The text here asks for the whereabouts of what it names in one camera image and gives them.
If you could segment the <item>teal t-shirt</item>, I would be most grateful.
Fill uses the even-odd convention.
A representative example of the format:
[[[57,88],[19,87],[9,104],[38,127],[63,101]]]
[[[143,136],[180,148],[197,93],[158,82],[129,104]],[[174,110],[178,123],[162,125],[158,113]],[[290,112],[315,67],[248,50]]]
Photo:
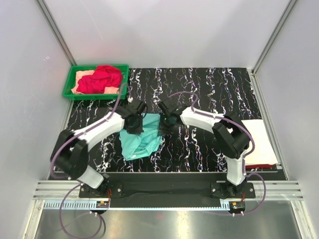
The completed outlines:
[[[158,150],[163,138],[159,133],[159,123],[160,114],[147,114],[143,119],[142,133],[119,132],[122,156],[126,161],[149,157]]]

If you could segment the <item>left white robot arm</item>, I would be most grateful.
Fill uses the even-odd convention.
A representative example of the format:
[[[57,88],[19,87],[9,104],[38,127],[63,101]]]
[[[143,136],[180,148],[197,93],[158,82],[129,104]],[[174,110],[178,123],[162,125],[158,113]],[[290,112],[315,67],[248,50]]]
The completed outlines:
[[[58,167],[71,180],[89,188],[96,197],[108,195],[109,179],[89,165],[90,150],[103,139],[125,129],[129,133],[143,131],[145,103],[115,107],[95,123],[78,130],[63,130],[50,157],[51,167]]]

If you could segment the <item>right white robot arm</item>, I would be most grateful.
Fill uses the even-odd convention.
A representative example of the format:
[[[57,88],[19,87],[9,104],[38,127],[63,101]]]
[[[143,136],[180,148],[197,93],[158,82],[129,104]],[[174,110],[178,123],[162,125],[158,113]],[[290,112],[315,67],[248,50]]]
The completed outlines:
[[[159,103],[159,132],[170,133],[176,125],[201,128],[214,134],[221,153],[227,160],[227,175],[224,183],[212,185],[213,197],[220,199],[240,197],[247,183],[245,156],[252,137],[245,125],[234,114],[213,114],[171,103]]]

